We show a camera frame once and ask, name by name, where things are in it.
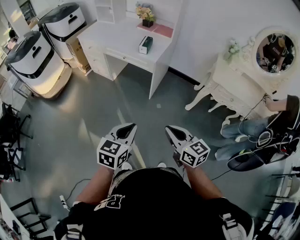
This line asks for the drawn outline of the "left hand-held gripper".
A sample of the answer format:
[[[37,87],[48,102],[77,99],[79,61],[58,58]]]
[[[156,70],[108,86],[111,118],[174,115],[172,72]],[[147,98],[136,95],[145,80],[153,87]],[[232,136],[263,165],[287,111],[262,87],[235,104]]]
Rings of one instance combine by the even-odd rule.
[[[97,163],[117,169],[131,156],[132,143],[137,131],[135,123],[125,123],[112,128],[102,137],[97,147]]]

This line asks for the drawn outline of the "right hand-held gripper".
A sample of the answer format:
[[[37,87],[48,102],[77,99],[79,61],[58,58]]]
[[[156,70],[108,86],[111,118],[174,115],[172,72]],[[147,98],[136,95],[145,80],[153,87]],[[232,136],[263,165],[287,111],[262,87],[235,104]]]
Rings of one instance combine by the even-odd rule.
[[[167,125],[165,133],[173,147],[180,147],[181,141],[187,141],[181,150],[175,150],[173,153],[173,159],[178,167],[185,164],[196,168],[207,160],[210,148],[203,139],[193,137],[185,128],[174,125]]]

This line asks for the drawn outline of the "green and white box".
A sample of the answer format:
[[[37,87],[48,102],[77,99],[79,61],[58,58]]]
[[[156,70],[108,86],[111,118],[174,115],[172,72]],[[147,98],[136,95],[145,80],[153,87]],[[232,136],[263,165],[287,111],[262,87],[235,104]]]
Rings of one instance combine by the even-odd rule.
[[[153,37],[145,36],[139,44],[139,53],[148,54],[153,44]]]

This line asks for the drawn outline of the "person's left forearm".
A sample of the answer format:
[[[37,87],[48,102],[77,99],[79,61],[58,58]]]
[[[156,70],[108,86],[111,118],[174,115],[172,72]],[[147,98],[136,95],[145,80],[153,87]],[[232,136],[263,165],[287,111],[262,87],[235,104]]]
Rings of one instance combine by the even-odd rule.
[[[97,205],[108,197],[114,170],[100,166],[87,186],[77,196],[76,201],[91,205]]]

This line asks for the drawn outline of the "person's right forearm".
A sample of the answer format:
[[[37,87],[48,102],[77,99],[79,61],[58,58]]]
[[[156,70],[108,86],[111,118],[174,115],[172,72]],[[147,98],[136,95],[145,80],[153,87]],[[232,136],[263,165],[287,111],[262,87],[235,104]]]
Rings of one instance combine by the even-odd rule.
[[[222,198],[217,186],[208,178],[201,167],[192,168],[184,165],[191,188],[205,200]]]

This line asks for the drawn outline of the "white desk with shelves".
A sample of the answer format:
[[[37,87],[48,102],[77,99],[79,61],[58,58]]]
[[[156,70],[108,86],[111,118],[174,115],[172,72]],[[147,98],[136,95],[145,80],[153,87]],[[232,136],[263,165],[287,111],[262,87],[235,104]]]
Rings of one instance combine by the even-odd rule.
[[[130,63],[152,74],[149,96],[158,88],[171,63],[187,3],[184,0],[89,0],[97,20],[78,35],[92,70],[114,81]],[[156,23],[173,29],[172,38],[137,28],[142,21],[135,3],[153,6]],[[153,37],[148,54],[139,53],[145,36]]]

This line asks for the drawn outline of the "cream ornate dressing table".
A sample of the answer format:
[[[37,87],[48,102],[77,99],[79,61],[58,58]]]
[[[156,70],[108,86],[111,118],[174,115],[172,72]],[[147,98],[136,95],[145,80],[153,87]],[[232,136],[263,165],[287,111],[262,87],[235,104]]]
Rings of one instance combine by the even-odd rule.
[[[273,113],[265,106],[262,98],[279,91],[287,78],[265,73],[256,62],[256,55],[234,55],[230,62],[219,54],[217,61],[208,71],[208,77],[198,89],[194,100],[185,106],[191,110],[205,96],[210,95],[217,102],[209,111],[226,106],[235,111],[233,117],[247,119],[265,118]]]

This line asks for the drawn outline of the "person's black printed shirt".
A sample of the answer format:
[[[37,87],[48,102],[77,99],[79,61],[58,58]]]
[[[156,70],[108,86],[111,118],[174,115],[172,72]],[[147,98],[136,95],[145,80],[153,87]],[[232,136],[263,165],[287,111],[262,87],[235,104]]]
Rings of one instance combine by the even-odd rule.
[[[146,169],[97,205],[75,201],[54,240],[252,240],[251,216],[225,197],[205,200],[190,182]]]

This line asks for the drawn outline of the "white power strip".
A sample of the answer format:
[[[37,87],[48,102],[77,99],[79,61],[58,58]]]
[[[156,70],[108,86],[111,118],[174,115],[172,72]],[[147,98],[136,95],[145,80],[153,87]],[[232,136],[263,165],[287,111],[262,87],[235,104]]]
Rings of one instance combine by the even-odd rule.
[[[60,195],[60,201],[62,203],[63,208],[65,208],[67,211],[70,211],[69,206],[67,205],[65,197],[63,195]]]

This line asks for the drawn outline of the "brown cardboard box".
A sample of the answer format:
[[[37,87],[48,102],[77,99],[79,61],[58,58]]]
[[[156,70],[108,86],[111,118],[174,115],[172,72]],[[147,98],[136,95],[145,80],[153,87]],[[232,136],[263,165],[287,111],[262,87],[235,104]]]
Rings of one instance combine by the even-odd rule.
[[[91,66],[84,54],[84,51],[82,49],[82,46],[81,46],[78,38],[76,36],[70,37],[66,41],[66,45],[67,45],[73,59],[75,60],[78,68],[85,74],[89,73],[89,71],[91,70]]]

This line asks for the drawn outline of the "small white flower vase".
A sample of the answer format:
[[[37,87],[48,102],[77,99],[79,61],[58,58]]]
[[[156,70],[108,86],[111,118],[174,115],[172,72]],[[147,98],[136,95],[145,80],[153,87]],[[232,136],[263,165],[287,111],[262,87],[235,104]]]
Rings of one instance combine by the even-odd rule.
[[[228,41],[228,47],[223,55],[224,60],[228,61],[232,58],[232,56],[238,54],[240,52],[240,44],[234,39],[230,39]]]

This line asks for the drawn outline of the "black folding chair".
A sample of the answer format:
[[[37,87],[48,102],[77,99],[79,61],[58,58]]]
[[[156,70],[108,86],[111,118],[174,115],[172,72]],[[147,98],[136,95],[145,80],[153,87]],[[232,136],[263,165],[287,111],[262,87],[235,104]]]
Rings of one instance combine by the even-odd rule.
[[[17,155],[17,152],[23,152],[23,148],[12,148],[4,143],[0,143],[0,180],[5,181],[9,180],[11,176],[15,181],[20,182],[20,178],[17,178],[15,169],[25,171],[25,167],[21,167],[15,163],[15,159],[18,162],[21,160]]]
[[[16,141],[20,135],[33,139],[22,132],[23,124],[27,119],[31,118],[31,115],[27,114],[21,121],[19,117],[19,111],[13,108],[11,105],[2,102],[1,104],[2,116],[0,117],[0,143],[11,143]]]

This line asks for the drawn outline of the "white black robot machine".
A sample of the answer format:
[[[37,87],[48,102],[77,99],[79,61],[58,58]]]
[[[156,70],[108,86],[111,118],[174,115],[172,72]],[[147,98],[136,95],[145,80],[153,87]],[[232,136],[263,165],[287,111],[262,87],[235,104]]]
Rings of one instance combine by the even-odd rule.
[[[39,31],[30,31],[9,52],[5,65],[30,91],[42,98],[56,98],[68,83],[72,68]]]
[[[87,25],[79,4],[75,2],[57,6],[44,15],[37,24],[63,60],[72,58],[66,41]]]

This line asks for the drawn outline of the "yellow flower bouquet black pot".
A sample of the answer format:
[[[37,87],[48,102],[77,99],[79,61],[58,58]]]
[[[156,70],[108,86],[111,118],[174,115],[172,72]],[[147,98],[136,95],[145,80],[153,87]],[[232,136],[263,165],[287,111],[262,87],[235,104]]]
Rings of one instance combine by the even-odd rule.
[[[139,19],[142,20],[142,26],[150,28],[154,25],[155,15],[153,14],[153,6],[149,3],[137,2],[135,12]]]

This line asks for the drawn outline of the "oval cream-framed mirror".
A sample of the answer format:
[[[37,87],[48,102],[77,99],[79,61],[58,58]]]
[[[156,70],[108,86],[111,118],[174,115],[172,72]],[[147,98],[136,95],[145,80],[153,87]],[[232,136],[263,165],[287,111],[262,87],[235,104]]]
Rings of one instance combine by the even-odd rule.
[[[264,78],[289,78],[300,72],[300,42],[287,28],[270,26],[254,37],[250,66]]]

